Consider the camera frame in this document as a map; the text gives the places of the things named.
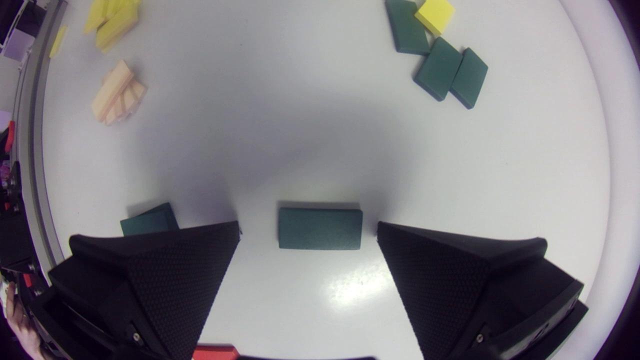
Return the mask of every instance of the white table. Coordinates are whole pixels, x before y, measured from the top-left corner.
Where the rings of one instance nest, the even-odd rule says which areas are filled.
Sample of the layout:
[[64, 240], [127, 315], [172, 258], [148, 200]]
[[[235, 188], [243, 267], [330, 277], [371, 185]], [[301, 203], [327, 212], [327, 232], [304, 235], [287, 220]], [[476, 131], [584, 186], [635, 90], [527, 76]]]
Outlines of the white table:
[[[473, 110], [412, 81], [421, 58], [394, 51], [383, 1], [146, 1], [107, 56], [82, 34], [89, 2], [71, 2], [43, 128], [63, 252], [71, 234], [121, 236], [119, 220], [164, 201], [181, 227], [237, 218], [200, 341], [268, 357], [421, 359], [378, 220], [546, 237], [586, 299], [609, 147], [582, 44], [555, 0], [451, 3], [445, 39], [489, 65]], [[149, 91], [105, 127], [89, 104], [121, 58]], [[359, 202], [362, 249], [278, 249], [281, 200]]]

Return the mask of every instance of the red block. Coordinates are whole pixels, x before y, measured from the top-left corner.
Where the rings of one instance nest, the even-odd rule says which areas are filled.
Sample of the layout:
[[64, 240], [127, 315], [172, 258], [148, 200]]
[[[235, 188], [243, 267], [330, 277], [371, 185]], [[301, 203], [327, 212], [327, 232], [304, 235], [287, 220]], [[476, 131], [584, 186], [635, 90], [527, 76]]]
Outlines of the red block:
[[193, 360], [236, 360], [240, 354], [235, 347], [196, 347]]
[[13, 137], [15, 136], [15, 122], [9, 121], [9, 136], [6, 139], [6, 144], [4, 145], [4, 152], [10, 152], [11, 146], [13, 145]]
[[30, 274], [22, 274], [22, 277], [24, 278], [24, 283], [27, 285], [28, 288], [32, 287], [33, 283], [31, 282], [31, 275]]

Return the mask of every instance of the dark green block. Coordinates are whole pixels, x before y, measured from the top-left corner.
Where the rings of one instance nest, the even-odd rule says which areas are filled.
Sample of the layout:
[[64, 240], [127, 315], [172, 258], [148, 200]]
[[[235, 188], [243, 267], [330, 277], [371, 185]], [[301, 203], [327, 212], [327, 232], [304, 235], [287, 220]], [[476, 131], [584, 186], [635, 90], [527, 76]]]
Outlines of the dark green block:
[[178, 230], [178, 222], [167, 202], [136, 217], [120, 221], [124, 236]]
[[429, 42], [424, 25], [415, 18], [418, 6], [413, 1], [387, 0], [387, 13], [399, 53], [427, 55]]
[[437, 101], [443, 101], [451, 89], [461, 61], [462, 54], [439, 37], [413, 80]]
[[462, 63], [451, 84], [451, 93], [462, 102], [467, 109], [476, 105], [484, 77], [489, 67], [473, 50], [465, 50]]
[[358, 250], [362, 211], [280, 208], [278, 241], [281, 249]]

